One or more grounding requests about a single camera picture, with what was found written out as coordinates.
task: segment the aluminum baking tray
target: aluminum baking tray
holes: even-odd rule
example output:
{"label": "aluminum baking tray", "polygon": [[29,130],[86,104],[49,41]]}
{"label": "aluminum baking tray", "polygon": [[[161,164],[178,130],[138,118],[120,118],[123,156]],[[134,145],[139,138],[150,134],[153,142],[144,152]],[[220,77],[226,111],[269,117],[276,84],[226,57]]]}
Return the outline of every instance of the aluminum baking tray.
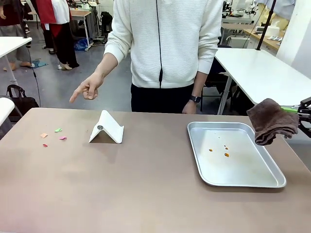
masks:
{"label": "aluminum baking tray", "polygon": [[243,123],[191,122],[188,133],[203,181],[212,186],[282,188],[286,178]]}

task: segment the black pole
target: black pole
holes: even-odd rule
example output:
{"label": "black pole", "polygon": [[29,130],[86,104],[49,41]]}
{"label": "black pole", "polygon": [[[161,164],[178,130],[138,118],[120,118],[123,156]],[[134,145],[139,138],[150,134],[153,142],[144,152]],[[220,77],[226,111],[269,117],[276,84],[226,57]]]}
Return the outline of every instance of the black pole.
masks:
{"label": "black pole", "polygon": [[266,35],[266,32],[267,32],[267,29],[268,29],[268,26],[269,26],[269,23],[270,23],[270,20],[271,20],[271,17],[272,17],[275,5],[276,5],[276,0],[273,0],[272,6],[271,6],[271,9],[270,9],[270,12],[269,12],[269,16],[267,18],[267,22],[264,25],[264,29],[263,29],[263,32],[262,32],[262,35],[261,35],[261,38],[260,38],[260,41],[258,43],[258,47],[257,47],[256,50],[260,50],[260,48],[261,48],[261,45],[262,45],[264,36]]}

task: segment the orange paper piece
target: orange paper piece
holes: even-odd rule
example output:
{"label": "orange paper piece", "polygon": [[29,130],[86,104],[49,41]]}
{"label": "orange paper piece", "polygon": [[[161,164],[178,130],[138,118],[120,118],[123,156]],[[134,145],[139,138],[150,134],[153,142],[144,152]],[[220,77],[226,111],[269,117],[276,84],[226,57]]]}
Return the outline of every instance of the orange paper piece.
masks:
{"label": "orange paper piece", "polygon": [[41,134],[40,135],[42,138],[46,138],[47,136],[48,136],[48,134],[47,133],[43,133],[43,134]]}

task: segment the black bag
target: black bag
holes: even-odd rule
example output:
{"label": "black bag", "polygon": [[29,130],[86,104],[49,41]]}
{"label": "black bag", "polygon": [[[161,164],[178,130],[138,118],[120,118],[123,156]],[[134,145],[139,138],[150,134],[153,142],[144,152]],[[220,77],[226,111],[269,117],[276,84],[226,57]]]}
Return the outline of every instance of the black bag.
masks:
{"label": "black bag", "polygon": [[[13,97],[12,89],[18,91],[18,97]],[[9,85],[6,91],[6,95],[9,94],[10,99],[14,102],[15,106],[18,108],[22,115],[25,115],[30,109],[38,108],[39,105],[32,97],[27,97],[25,95],[25,90],[17,85]],[[20,119],[20,114],[14,109],[9,115],[11,122],[18,122]]]}

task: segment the black pants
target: black pants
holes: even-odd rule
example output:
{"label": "black pants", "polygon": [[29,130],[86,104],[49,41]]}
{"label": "black pants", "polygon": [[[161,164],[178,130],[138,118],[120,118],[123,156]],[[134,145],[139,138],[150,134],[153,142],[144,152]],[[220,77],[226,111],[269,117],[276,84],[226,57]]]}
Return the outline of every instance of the black pants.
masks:
{"label": "black pants", "polygon": [[56,55],[58,60],[68,65],[71,68],[78,67],[76,54],[73,47],[73,38],[69,23],[64,24],[50,24],[53,41],[56,47]]}
{"label": "black pants", "polygon": [[132,84],[132,112],[182,113],[192,94],[193,84],[181,88],[142,88]]}
{"label": "black pants", "polygon": [[43,36],[44,36],[45,46],[48,49],[54,49],[51,31],[50,30],[43,30]]}

